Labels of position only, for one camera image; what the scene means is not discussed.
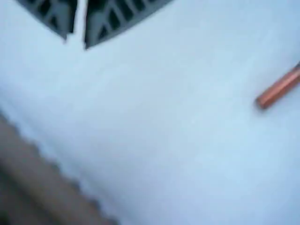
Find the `copper pipe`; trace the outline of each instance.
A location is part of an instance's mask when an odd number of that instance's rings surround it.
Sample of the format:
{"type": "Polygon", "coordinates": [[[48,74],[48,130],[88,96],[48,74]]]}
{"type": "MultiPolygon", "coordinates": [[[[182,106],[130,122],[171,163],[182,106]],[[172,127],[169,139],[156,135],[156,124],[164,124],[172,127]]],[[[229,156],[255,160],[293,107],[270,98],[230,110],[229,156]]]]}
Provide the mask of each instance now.
{"type": "Polygon", "coordinates": [[[262,109],[267,109],[298,83],[300,83],[300,63],[261,94],[256,102],[262,109]]]}

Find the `white surface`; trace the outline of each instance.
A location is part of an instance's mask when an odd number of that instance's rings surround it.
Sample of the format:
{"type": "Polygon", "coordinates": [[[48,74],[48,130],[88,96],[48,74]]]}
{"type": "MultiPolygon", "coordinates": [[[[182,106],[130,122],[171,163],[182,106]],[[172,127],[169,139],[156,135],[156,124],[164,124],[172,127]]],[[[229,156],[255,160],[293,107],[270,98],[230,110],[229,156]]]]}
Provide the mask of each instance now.
{"type": "Polygon", "coordinates": [[[1,106],[124,224],[300,223],[300,89],[253,104],[300,59],[300,1],[176,0],[87,52],[0,5],[1,106]]]}

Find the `white panel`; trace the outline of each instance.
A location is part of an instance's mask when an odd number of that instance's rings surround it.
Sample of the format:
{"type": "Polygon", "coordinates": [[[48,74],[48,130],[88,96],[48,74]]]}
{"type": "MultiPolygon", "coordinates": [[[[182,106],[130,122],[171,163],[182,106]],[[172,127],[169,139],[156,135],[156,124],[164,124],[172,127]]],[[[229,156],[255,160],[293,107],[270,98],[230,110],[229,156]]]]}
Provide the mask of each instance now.
{"type": "Polygon", "coordinates": [[[123,221],[297,225],[300,89],[253,101],[300,60],[299,8],[176,0],[84,52],[80,32],[63,45],[7,0],[0,97],[123,221]]]}

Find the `copper tube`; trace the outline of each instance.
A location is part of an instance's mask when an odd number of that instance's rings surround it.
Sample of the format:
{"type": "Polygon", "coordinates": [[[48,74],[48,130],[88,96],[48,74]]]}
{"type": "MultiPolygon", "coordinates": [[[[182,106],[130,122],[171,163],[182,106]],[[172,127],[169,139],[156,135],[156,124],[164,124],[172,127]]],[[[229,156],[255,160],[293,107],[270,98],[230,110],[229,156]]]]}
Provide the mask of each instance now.
{"type": "Polygon", "coordinates": [[[257,99],[257,104],[262,109],[269,108],[278,99],[288,93],[300,82],[300,63],[298,63],[290,72],[285,74],[280,80],[275,82],[257,99]]]}

